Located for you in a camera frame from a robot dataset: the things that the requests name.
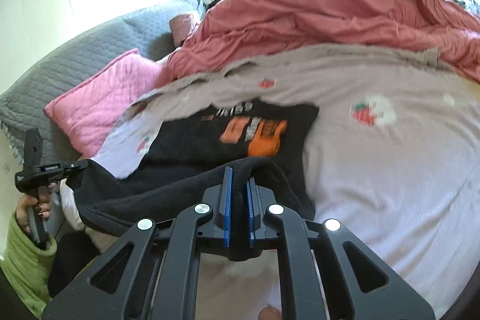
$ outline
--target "quilted pink pillow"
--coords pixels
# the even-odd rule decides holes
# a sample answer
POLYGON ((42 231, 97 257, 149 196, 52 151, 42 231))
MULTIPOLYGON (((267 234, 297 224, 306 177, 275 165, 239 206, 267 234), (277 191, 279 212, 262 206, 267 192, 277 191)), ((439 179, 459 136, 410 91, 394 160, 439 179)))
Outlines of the quilted pink pillow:
POLYGON ((193 34, 200 25, 198 11, 179 14, 169 21, 175 47, 182 46, 184 41, 193 34))
POLYGON ((97 153, 122 112, 141 95, 171 82, 172 74, 132 49, 55 98, 45 113, 83 157, 97 153))

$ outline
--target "green sleeve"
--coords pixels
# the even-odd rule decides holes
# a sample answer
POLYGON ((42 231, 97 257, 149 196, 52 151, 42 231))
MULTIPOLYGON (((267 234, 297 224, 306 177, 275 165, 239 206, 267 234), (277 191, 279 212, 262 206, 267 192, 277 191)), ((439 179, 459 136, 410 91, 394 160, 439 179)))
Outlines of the green sleeve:
POLYGON ((7 247, 0 267, 23 303, 38 319, 51 300, 47 281, 52 269, 57 243, 50 236, 50 248, 39 250, 22 232, 11 216, 7 247))

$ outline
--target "crumpled fabric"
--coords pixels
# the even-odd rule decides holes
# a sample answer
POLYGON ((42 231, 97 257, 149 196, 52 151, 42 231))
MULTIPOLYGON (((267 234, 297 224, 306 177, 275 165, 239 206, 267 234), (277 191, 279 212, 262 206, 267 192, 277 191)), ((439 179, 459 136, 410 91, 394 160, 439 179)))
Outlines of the crumpled fabric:
POLYGON ((441 60, 480 81, 480 19, 446 0, 222 0, 167 66, 180 78, 253 55, 316 43, 359 43, 441 60))

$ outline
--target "gray quilted blanket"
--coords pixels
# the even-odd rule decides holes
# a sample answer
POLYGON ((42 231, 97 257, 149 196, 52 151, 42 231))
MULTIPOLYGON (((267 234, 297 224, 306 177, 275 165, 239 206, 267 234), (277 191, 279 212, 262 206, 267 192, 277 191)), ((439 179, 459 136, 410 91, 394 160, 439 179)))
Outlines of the gray quilted blanket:
POLYGON ((205 13, 204 0, 177 0, 117 17, 82 33, 49 53, 0 95, 0 125, 18 157, 28 128, 43 138, 42 162, 75 160, 79 153, 43 109, 52 99, 132 48, 152 60, 174 50, 169 20, 181 13, 205 13))

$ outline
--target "fingers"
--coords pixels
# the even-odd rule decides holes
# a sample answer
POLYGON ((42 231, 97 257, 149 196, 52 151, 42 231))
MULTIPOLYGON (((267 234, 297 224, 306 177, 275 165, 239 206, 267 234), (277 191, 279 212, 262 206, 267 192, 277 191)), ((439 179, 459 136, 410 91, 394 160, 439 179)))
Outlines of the fingers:
POLYGON ((49 203, 50 202, 50 193, 40 194, 40 203, 49 203))
POLYGON ((260 311, 258 320, 282 320, 282 312, 269 305, 260 311))
POLYGON ((20 200, 18 201, 18 206, 22 208, 28 208, 29 206, 35 206, 38 204, 38 200, 31 195, 25 194, 20 200))
POLYGON ((33 197, 24 195, 17 204, 17 209, 15 211, 15 218, 17 220, 18 226, 25 232, 27 235, 30 233, 30 225, 28 223, 28 213, 26 207, 30 206, 29 204, 37 204, 37 200, 33 197))
POLYGON ((35 210, 37 211, 38 215, 41 218, 47 219, 47 220, 50 218, 50 209, 51 209, 51 205, 49 202, 42 202, 35 207, 35 210))
POLYGON ((38 214, 42 219, 48 220, 50 218, 50 212, 49 211, 43 211, 38 214))

